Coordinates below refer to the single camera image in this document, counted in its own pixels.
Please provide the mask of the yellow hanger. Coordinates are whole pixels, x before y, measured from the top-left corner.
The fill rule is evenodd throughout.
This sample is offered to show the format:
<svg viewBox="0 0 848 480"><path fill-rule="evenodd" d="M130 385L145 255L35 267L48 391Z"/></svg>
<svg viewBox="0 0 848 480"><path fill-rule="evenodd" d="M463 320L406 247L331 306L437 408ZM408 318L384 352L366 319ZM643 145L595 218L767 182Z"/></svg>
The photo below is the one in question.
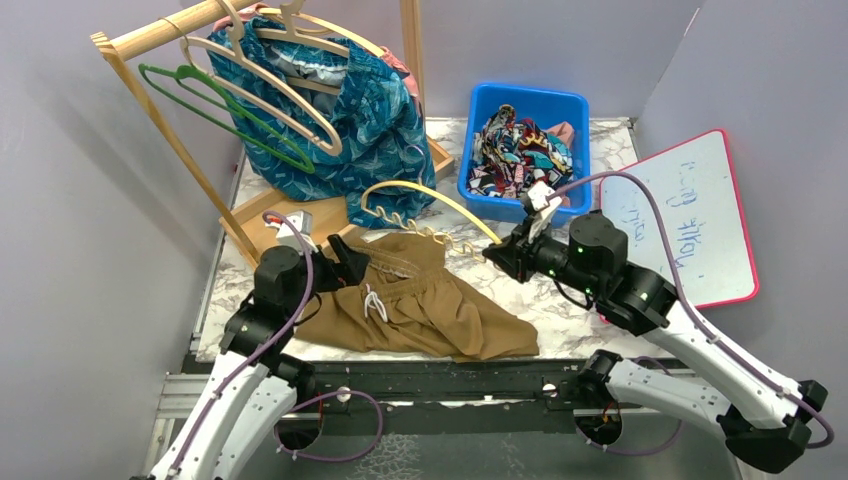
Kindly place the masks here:
<svg viewBox="0 0 848 480"><path fill-rule="evenodd" d="M389 187L408 188L419 193L423 193L435 200L438 200L449 206L454 211L458 212L460 215L464 216L471 224L473 224L485 236L487 236L492 243L494 243L495 245L500 245L502 243L501 239L495 234L495 232L471 211L461 206L456 201L450 199L448 196L425 186L421 181L414 183L406 180L388 180L376 183L368 187L362 193L360 197L361 209L375 218L383 219L390 225L400 227L406 232L414 233L415 235L423 238L429 238L433 242L442 245L447 251L452 251L458 255L468 256L479 263L485 263L487 261L487 259L483 256L482 252L476 249L471 242L458 241L451 234L436 231L429 226L420 227L414 219L404 218L397 212L388 213L387 210L380 205L371 208L368 205L368 198L370 194L379 189Z"/></svg>

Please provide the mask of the mustard brown shorts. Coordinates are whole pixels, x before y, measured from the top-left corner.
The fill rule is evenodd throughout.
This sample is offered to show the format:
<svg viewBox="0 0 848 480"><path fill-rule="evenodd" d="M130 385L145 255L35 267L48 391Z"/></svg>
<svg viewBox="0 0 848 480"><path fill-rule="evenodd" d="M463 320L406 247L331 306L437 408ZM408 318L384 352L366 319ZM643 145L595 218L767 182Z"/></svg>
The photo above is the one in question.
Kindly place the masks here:
<svg viewBox="0 0 848 480"><path fill-rule="evenodd" d="M447 270L446 251L432 239L390 233L349 246L370 258L363 281L321 294L297 339L457 362L538 355L536 328Z"/></svg>

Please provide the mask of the comic print shorts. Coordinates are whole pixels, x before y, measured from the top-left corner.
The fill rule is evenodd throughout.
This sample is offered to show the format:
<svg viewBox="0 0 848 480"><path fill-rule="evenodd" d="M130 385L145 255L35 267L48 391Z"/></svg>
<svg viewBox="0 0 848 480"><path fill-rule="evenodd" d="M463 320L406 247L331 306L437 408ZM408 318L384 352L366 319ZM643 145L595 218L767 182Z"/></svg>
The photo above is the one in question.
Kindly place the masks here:
<svg viewBox="0 0 848 480"><path fill-rule="evenodd" d="M556 189L574 179L573 151L534 120L503 104L473 134L470 193L517 199L536 181Z"/></svg>

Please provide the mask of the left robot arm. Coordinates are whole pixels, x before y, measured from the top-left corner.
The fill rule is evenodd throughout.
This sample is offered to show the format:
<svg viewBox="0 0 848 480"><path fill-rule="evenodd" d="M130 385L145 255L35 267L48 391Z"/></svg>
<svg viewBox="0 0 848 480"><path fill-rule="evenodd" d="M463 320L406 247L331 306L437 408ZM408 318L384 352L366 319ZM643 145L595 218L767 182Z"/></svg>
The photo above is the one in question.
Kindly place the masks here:
<svg viewBox="0 0 848 480"><path fill-rule="evenodd" d="M370 258L338 235L329 238L330 257L301 235L295 240L262 253L206 385L148 478L235 479L281 418L313 401L313 366L283 350L309 301L362 283Z"/></svg>

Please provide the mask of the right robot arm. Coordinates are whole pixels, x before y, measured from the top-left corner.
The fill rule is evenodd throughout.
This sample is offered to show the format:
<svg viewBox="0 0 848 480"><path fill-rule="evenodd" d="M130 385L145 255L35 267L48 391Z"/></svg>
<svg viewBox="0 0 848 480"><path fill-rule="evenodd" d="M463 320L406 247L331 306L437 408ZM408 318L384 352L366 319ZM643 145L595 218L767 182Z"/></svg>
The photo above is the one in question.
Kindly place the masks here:
<svg viewBox="0 0 848 480"><path fill-rule="evenodd" d="M691 383L597 350L577 376L587 405L638 404L708 431L739 460L777 474L813 448L810 422L828 392L767 367L714 332L660 274L629 261L627 235L605 216L579 216L569 239L551 237L531 215L483 255L514 280L542 274L583 292L609 323L672 354L699 377Z"/></svg>

